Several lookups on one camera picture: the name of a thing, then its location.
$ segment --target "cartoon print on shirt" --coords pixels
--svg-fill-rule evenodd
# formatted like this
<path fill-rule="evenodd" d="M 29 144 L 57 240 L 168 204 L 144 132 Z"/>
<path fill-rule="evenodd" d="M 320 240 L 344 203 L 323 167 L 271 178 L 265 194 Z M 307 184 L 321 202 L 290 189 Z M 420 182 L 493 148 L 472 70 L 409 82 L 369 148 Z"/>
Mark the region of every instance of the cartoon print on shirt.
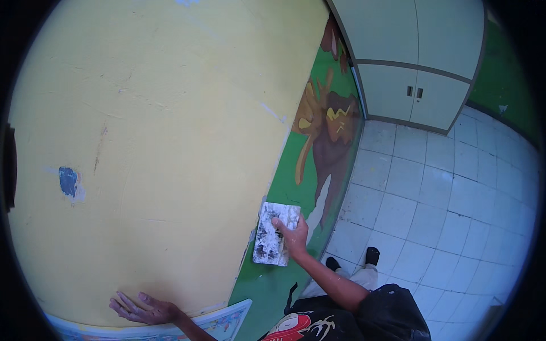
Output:
<path fill-rule="evenodd" d="M 319 341 L 322 341 L 322 339 L 324 339 L 324 337 L 326 335 L 328 335 L 328 332 L 330 331 L 330 327 L 332 327 L 332 329 L 336 328 L 336 324 L 333 321 L 327 321 L 331 317 L 334 317 L 334 316 L 330 315 L 327 318 L 325 318 L 324 320 L 318 320 L 317 322 L 313 323 L 309 327 L 305 328 L 305 330 L 302 330 L 302 332 L 313 331 L 313 329 L 316 328 L 316 329 L 318 329 L 317 335 L 316 335 L 318 337 L 318 335 L 321 333 L 322 327 L 324 325 L 324 326 L 326 326 L 326 329 L 324 330 L 324 334 L 322 335 L 322 338 L 319 340 Z"/>
<path fill-rule="evenodd" d="M 288 314 L 269 331 L 263 341 L 297 341 L 304 336 L 302 332 L 311 332 L 315 328 L 317 329 L 316 336 L 318 337 L 323 330 L 323 326 L 326 326 L 324 334 L 319 340 L 322 341 L 330 331 L 330 327 L 332 327 L 332 329 L 336 328 L 333 321 L 327 321 L 330 317 L 333 317 L 333 315 L 311 324 L 311 319 L 307 315 L 296 313 Z"/>

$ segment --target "hand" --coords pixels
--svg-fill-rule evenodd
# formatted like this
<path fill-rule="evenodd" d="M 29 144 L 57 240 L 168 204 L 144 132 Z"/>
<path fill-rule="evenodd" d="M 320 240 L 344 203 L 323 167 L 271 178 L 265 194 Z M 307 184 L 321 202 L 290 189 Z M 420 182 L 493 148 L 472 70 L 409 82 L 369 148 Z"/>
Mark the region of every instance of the hand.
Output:
<path fill-rule="evenodd" d="M 290 257 L 297 261 L 300 256 L 307 254 L 306 242 L 309 226 L 307 226 L 303 214 L 300 213 L 300 219 L 294 230 L 287 228 L 278 218 L 273 218 L 271 223 L 284 236 Z"/>
<path fill-rule="evenodd" d="M 160 325 L 174 322 L 180 317 L 186 316 L 177 306 L 171 302 L 156 300 L 143 292 L 138 293 L 138 298 L 152 307 L 151 310 L 144 310 L 137 307 L 125 294 L 118 291 L 117 295 L 127 306 L 127 310 L 117 300 L 110 299 L 110 308 L 117 312 L 117 315 L 129 321 L 146 323 L 148 325 Z"/>

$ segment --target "light green cabinet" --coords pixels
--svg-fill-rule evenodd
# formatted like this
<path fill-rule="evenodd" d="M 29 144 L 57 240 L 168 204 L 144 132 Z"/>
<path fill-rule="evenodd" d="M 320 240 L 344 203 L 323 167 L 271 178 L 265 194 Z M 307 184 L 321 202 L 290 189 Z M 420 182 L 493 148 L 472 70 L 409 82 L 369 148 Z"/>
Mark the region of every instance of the light green cabinet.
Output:
<path fill-rule="evenodd" d="M 483 3 L 327 1 L 360 76 L 368 118 L 448 134 L 479 69 Z"/>

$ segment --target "black shoe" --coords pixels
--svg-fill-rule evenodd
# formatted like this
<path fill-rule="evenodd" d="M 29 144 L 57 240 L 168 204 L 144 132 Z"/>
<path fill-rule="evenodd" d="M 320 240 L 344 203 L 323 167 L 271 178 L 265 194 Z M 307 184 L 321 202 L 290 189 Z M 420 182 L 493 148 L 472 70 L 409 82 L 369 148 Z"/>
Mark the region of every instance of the black shoe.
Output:
<path fill-rule="evenodd" d="M 328 259 L 326 259 L 326 267 L 332 271 L 336 271 L 341 266 L 334 257 L 328 257 Z"/>
<path fill-rule="evenodd" d="M 379 261 L 379 250 L 373 246 L 370 246 L 366 251 L 366 264 L 373 264 L 377 266 Z"/>

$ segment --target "green wall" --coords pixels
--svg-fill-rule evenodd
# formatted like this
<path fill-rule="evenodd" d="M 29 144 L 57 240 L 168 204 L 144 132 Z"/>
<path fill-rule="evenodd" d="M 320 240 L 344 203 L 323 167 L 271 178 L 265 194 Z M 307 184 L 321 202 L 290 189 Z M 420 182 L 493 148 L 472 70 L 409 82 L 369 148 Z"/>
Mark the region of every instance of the green wall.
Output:
<path fill-rule="evenodd" d="M 538 145 L 539 128 L 529 85 L 508 37 L 492 21 L 488 21 L 484 53 L 469 101 Z M 499 105 L 508 105 L 502 114 Z"/>
<path fill-rule="evenodd" d="M 311 115 L 305 111 L 305 106 L 300 104 L 267 195 L 268 202 L 301 206 L 301 212 L 307 219 L 315 208 L 317 187 L 322 188 L 324 183 L 321 178 L 323 179 L 325 175 L 331 176 L 328 192 L 330 198 L 327 199 L 327 202 L 330 201 L 330 207 L 328 210 L 325 208 L 322 224 L 315 228 L 307 246 L 309 253 L 316 258 L 321 256 L 334 228 L 347 190 L 364 124 L 356 84 L 347 65 L 346 48 L 342 46 L 339 39 L 339 29 L 334 27 L 332 30 L 333 23 L 335 24 L 335 21 L 330 16 L 321 44 L 322 47 L 326 46 L 326 51 L 322 47 L 319 48 L 309 81 L 317 92 L 316 99 L 320 100 L 317 79 L 324 87 L 328 84 L 327 75 L 330 73 L 331 83 L 326 106 L 320 112 Z M 328 31 L 334 32 L 333 38 L 332 34 L 327 34 Z M 328 48 L 332 46 L 332 39 L 337 42 L 336 51 Z M 304 89 L 302 92 L 304 93 L 301 100 L 303 102 L 308 97 L 306 99 Z M 352 103 L 350 109 L 348 109 L 348 103 Z M 328 108 L 332 108 L 333 112 L 339 113 L 338 110 L 341 109 L 351 113 L 347 115 L 340 113 L 336 119 L 330 119 Z M 320 135 L 315 136 L 316 139 L 307 154 L 302 181 L 297 184 L 295 170 L 298 159 L 306 141 L 313 135 L 310 128 L 299 127 L 298 123 L 302 118 L 320 123 L 321 128 Z M 294 283 L 298 283 L 298 289 L 293 295 L 296 300 L 310 279 L 309 275 L 293 260 L 290 260 L 287 267 L 253 263 L 253 248 L 254 240 L 248 245 L 248 251 L 229 300 L 229 304 L 247 298 L 253 301 L 245 322 L 239 330 L 237 340 L 256 340 L 268 332 L 284 316 L 283 310 L 290 288 Z"/>

